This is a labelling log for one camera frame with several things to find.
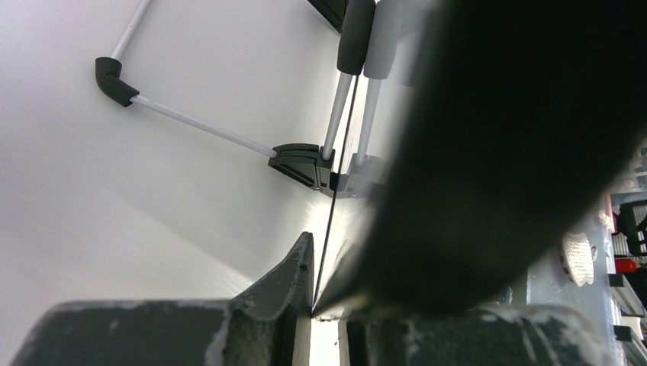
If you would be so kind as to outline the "black framed whiteboard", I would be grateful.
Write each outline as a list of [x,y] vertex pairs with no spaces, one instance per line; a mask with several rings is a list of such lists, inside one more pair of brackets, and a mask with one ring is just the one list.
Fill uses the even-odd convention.
[[122,54],[98,88],[266,156],[365,207],[315,316],[458,312],[540,258],[646,137],[644,1],[344,1],[322,146],[274,148],[141,95]]

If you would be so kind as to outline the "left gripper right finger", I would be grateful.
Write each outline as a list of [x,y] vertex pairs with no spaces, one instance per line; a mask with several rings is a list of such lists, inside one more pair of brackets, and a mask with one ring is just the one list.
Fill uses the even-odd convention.
[[330,308],[318,302],[313,318],[340,326],[342,365],[615,365],[599,329],[565,306],[481,306],[448,316],[372,314],[364,298]]

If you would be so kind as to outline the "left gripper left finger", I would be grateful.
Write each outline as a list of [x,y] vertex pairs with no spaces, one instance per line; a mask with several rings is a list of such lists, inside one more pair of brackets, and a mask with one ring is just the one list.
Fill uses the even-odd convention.
[[306,365],[314,238],[230,299],[93,300],[51,307],[14,365]]

